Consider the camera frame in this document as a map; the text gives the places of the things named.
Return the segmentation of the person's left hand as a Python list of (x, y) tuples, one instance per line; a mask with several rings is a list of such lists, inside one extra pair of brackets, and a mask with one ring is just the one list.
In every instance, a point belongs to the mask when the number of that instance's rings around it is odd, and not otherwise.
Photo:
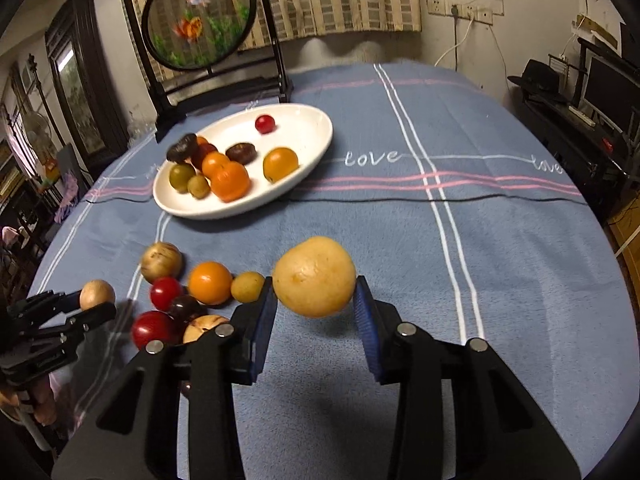
[(43, 426), (53, 425), (58, 417), (55, 398), (48, 376), (44, 376), (38, 382), (34, 382), (28, 391), (15, 391), (10, 386), (2, 385), (0, 403), (1, 411), (16, 422), (20, 420), (18, 412), (25, 405), (32, 408), (35, 420)]

